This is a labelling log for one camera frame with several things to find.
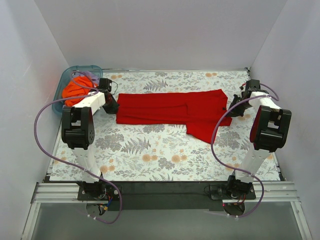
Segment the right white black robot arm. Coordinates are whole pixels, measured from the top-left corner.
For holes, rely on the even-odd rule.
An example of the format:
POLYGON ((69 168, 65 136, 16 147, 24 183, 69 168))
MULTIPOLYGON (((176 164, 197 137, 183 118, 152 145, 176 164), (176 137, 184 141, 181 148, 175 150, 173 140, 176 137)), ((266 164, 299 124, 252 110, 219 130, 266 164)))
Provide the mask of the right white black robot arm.
POLYGON ((249 150, 241 165, 228 177, 226 191, 231 197, 248 195, 253 189, 253 175, 265 159, 286 143, 292 112, 280 108, 261 89, 259 80, 248 80, 241 89, 241 95, 234 95, 227 117, 243 116, 245 110, 254 108, 256 116, 250 130, 249 150))

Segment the red t shirt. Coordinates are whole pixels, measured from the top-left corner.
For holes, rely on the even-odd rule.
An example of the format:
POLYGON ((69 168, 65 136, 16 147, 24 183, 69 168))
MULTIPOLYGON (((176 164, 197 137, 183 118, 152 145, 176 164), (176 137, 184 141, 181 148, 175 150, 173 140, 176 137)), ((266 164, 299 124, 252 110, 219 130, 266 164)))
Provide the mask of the red t shirt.
POLYGON ((210 143, 216 124, 227 111, 221 90, 127 94, 118 96, 116 123, 124 125, 185 125, 186 133, 210 143))

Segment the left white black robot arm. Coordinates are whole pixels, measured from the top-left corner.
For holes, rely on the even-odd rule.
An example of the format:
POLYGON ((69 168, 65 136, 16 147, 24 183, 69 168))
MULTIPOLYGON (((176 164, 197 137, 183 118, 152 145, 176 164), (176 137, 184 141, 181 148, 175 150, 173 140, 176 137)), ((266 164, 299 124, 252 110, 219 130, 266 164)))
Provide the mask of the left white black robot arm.
POLYGON ((101 78, 97 87, 98 93, 85 97, 74 106, 65 106, 62 109, 61 139, 67 144, 76 156, 78 164, 84 168, 80 186, 83 192, 95 200, 102 200, 107 195, 106 183, 90 175, 101 175, 97 166, 93 143, 95 128, 93 115, 100 108, 107 114, 115 115, 119 104, 111 94, 113 81, 101 78))

